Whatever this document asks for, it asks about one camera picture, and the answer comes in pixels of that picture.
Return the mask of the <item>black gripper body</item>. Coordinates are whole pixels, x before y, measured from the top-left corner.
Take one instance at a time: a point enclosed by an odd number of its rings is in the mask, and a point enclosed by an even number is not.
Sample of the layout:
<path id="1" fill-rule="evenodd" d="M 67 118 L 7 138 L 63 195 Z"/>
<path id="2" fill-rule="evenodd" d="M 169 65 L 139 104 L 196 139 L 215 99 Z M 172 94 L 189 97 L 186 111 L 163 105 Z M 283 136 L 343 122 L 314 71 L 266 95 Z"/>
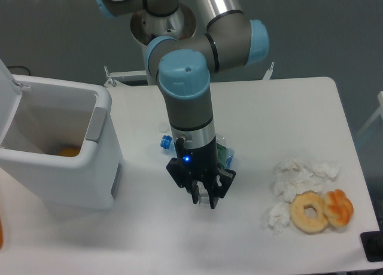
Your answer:
<path id="1" fill-rule="evenodd" d="M 177 156 L 170 160 L 166 170 L 178 187 L 185 188 L 190 193 L 192 181 L 198 181 L 208 191 L 216 179 L 219 184 L 226 184 L 227 191 L 229 190 L 236 173 L 220 167 L 216 138 L 198 148 L 187 148 L 187 142 L 182 137 L 173 140 Z"/>

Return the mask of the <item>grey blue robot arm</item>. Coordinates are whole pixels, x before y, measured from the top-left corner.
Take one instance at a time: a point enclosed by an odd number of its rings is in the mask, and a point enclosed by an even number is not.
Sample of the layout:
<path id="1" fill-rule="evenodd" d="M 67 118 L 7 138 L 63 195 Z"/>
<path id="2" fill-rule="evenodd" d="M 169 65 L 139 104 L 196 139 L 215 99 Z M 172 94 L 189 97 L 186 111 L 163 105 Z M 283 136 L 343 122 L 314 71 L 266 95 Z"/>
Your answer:
<path id="1" fill-rule="evenodd" d="M 149 84 L 166 105 L 176 157 L 166 168 L 194 203 L 215 208 L 236 173 L 218 162 L 211 75 L 263 60 L 269 36 L 260 20 L 245 17 L 238 0 L 197 0 L 206 31 L 180 0 L 96 0 L 109 17 L 131 14 L 130 29 L 145 48 Z"/>

